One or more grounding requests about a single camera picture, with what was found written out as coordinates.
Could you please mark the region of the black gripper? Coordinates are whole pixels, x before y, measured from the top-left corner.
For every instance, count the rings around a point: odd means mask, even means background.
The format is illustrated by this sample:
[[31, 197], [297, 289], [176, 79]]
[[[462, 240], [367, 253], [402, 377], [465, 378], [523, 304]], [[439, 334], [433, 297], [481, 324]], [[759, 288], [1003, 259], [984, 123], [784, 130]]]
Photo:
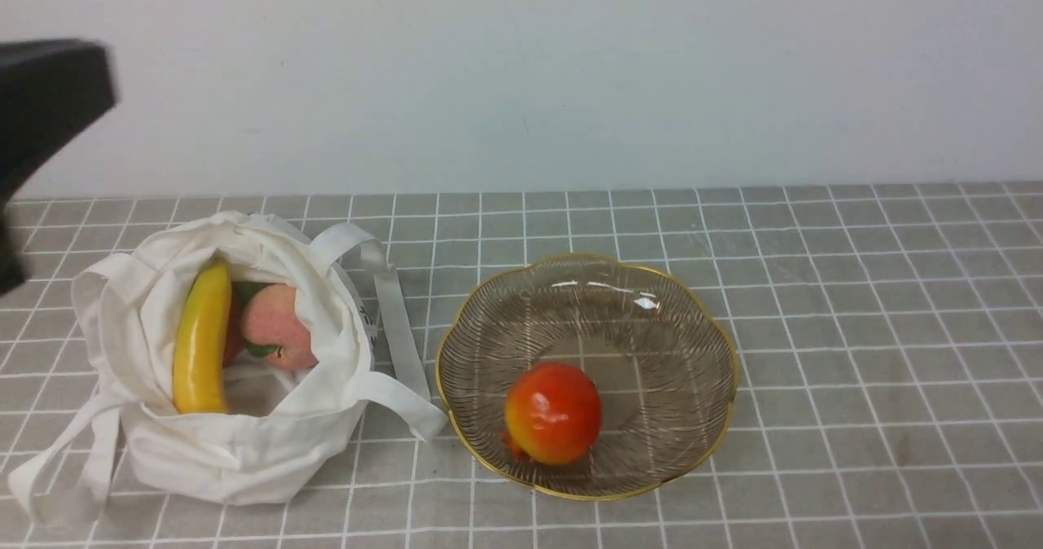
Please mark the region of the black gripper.
[[108, 46], [86, 39], [1, 44], [1, 293], [29, 279], [8, 205], [49, 159], [118, 103]]

